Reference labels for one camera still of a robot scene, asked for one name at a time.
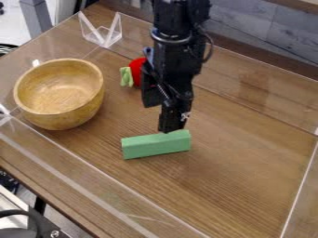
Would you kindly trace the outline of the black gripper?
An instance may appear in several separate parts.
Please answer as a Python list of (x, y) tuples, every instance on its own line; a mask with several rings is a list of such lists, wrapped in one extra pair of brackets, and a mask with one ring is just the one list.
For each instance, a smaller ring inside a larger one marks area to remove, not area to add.
[(141, 101), (145, 108), (162, 105), (158, 129), (170, 133), (184, 128), (190, 117), (192, 79), (207, 62), (206, 35), (200, 29), (183, 36), (154, 29), (149, 35), (154, 45), (144, 48)]

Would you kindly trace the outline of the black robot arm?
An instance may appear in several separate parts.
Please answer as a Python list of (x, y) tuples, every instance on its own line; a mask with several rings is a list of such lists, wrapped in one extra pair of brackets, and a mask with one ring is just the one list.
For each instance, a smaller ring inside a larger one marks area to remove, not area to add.
[(158, 130), (170, 133), (186, 126), (194, 100), (192, 79), (212, 56), (212, 39), (203, 28), (210, 0), (151, 0), (154, 42), (144, 49), (141, 101), (162, 107)]

